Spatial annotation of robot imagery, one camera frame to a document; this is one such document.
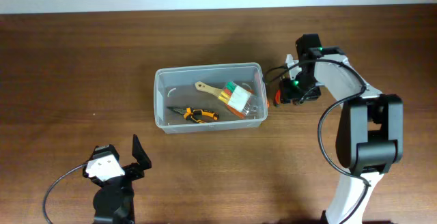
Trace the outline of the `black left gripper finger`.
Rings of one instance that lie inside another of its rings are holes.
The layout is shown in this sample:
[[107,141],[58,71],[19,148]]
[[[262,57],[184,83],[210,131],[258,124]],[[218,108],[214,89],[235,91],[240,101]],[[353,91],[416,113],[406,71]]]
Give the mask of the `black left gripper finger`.
[[113,155],[116,159],[116,161],[119,160],[119,154],[117,150],[115,149],[114,145],[108,144],[105,146],[96,146],[94,148],[94,151],[91,154],[91,159],[95,160],[97,158],[101,158],[104,156]]
[[132,136],[132,156],[137,160],[137,163],[142,169],[152,168],[152,162],[148,155],[145,153],[136,134]]

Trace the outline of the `red handled cutting pliers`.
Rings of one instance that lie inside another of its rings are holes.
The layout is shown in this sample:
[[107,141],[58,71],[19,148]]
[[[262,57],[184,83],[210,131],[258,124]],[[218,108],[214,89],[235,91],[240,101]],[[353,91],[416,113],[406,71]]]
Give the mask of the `red handled cutting pliers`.
[[281,90],[278,89],[276,94],[274,95],[274,106],[278,107],[281,104]]

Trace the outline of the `orange perforated strip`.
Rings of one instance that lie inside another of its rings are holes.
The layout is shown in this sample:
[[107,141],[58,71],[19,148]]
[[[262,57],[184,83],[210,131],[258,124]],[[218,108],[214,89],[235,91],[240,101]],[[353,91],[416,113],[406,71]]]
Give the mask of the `orange perforated strip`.
[[268,109],[270,107],[270,103],[267,97],[266,84],[263,81],[261,72],[255,73],[254,81],[255,81],[257,96],[263,100],[263,103]]

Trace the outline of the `orange black long-nose pliers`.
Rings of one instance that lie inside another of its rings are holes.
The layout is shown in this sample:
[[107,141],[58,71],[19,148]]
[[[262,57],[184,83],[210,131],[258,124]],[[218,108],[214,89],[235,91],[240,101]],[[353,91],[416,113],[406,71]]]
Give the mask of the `orange black long-nose pliers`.
[[206,109],[194,109],[192,107],[167,107],[168,110],[173,111],[174,113],[180,114],[184,117],[185,120],[191,121],[196,124],[205,123],[204,120],[199,119],[198,116],[209,117],[214,121],[219,120],[219,114],[213,111],[209,111]]

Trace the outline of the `wooden handled orange scraper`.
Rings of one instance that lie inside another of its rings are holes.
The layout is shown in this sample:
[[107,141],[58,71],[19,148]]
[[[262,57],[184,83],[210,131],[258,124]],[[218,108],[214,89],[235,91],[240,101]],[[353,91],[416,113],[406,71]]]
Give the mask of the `wooden handled orange scraper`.
[[[212,87],[212,86],[209,86],[209,85],[207,85],[207,84],[205,84],[205,83],[203,83],[203,82],[201,82],[201,81],[198,81],[198,82],[196,82],[196,84],[195,84],[195,88],[198,90],[198,91],[201,91],[201,92],[206,92],[206,93],[208,93],[208,94],[212,94],[213,96],[215,96],[216,98],[218,98],[219,99],[219,93],[220,93],[220,91],[222,90],[222,89],[219,89],[219,88],[217,88],[217,87]],[[245,118],[246,116],[248,116],[248,115],[243,115],[242,113],[239,113],[239,112],[237,112],[235,109],[233,109],[233,108],[231,108],[231,107],[229,107],[228,105],[226,105],[225,104],[225,106],[232,112],[232,113],[234,113],[235,115],[237,115],[239,118]],[[249,113],[249,115],[250,114],[252,114],[252,113],[255,113],[257,111],[257,105],[256,105],[256,96],[255,96],[255,99],[253,100],[253,108],[252,108],[252,111]]]

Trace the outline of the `clear screwdriver bit case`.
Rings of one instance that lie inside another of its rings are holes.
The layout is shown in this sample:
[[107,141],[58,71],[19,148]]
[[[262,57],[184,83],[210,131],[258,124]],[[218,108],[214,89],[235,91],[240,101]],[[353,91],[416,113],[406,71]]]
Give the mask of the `clear screwdriver bit case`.
[[219,93],[219,100],[243,115],[248,115],[253,108],[255,96],[233,81],[227,82]]

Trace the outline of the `clear plastic container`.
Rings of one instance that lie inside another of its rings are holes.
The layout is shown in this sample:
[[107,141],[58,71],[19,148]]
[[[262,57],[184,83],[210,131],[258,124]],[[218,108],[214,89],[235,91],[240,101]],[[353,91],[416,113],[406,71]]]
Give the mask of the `clear plastic container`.
[[[257,72],[262,73],[257,63],[188,66],[158,70],[154,82],[154,116],[157,127],[167,134],[258,127],[267,118],[268,109],[263,100],[257,96],[254,81]],[[233,81],[256,96],[257,111],[245,118],[239,118],[212,94],[198,91],[195,88],[198,81],[219,89],[224,88],[227,82]],[[182,115],[168,110],[167,107],[206,109],[218,113],[219,120],[214,121],[209,117],[198,116],[205,123],[196,124],[185,120]]]

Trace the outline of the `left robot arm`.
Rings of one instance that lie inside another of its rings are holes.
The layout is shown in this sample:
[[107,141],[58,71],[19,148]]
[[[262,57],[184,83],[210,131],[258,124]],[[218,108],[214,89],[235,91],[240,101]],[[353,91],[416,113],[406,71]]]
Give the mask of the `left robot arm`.
[[144,177],[139,163],[122,167],[113,145],[97,146],[86,162],[83,177],[100,187],[93,198],[94,223],[136,223],[132,182]]

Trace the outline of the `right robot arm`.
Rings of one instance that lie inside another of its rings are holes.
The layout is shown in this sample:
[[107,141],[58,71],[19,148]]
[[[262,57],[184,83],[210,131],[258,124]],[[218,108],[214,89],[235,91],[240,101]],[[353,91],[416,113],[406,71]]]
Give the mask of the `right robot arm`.
[[323,211],[323,223],[360,223],[376,184],[403,155],[403,102],[372,87],[336,46],[317,34],[296,41],[296,55],[276,67],[257,63],[164,68],[154,77],[154,119],[165,133],[257,128],[268,116],[267,87],[277,83],[273,104],[315,101],[326,88],[341,108],[335,141],[340,179]]

